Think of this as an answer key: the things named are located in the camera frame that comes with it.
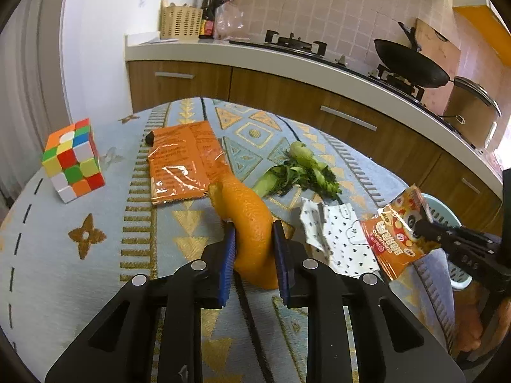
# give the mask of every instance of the frying pan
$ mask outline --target frying pan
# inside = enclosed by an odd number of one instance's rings
[[[392,72],[422,88],[438,88],[449,81],[448,73],[430,58],[419,53],[421,47],[415,38],[415,28],[399,25],[412,43],[412,48],[390,40],[375,39],[376,53]]]

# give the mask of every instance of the stainless steel pot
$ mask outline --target stainless steel pot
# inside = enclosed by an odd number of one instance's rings
[[[487,148],[495,134],[497,120],[502,116],[499,106],[480,84],[461,76],[456,76],[453,81],[444,115],[461,119],[446,120],[476,148]]]

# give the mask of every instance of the silver screw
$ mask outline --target silver screw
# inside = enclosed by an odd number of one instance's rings
[[[303,261],[302,265],[306,269],[316,269],[318,267],[318,262],[313,259],[306,259]]]
[[[203,260],[194,260],[192,262],[192,269],[194,271],[203,271],[204,269],[206,269],[206,266],[208,266],[206,264],[206,262],[204,262]]]
[[[378,283],[378,278],[376,277],[376,275],[373,275],[373,274],[365,274],[363,277],[362,277],[362,280],[367,284],[367,285],[376,285]]]
[[[131,283],[135,286],[144,285],[147,282],[147,277],[145,275],[135,275],[131,278]]]

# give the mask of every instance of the leafy green vegetable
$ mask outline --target leafy green vegetable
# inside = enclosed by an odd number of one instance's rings
[[[283,164],[271,167],[252,187],[259,197],[276,192],[285,195],[298,184],[303,190],[314,190],[322,199],[339,199],[341,189],[334,173],[326,163],[317,161],[304,143],[293,142],[286,157]]]

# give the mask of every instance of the pot lid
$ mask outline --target pot lid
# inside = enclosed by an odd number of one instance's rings
[[[463,78],[461,76],[454,76],[454,85],[458,86],[459,88],[466,89],[467,91],[471,92],[473,95],[477,96],[481,101],[486,103],[489,107],[494,107],[499,116],[502,116],[502,112],[500,112],[499,106],[495,102],[495,99],[493,99],[485,88],[483,88],[480,84],[476,84],[474,81]]]

